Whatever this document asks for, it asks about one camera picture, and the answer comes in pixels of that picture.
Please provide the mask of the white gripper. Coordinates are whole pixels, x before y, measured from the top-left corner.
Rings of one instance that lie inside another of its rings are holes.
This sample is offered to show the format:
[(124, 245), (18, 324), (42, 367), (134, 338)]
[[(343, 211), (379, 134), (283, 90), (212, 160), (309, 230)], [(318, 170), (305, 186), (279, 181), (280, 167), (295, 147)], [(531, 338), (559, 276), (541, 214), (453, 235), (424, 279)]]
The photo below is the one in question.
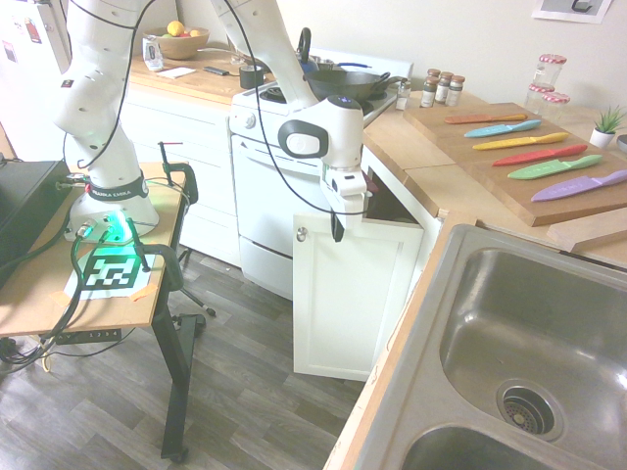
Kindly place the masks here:
[(331, 235), (342, 241), (344, 229), (350, 230), (362, 219), (366, 181), (359, 166), (334, 168), (322, 165), (320, 188), (329, 206)]

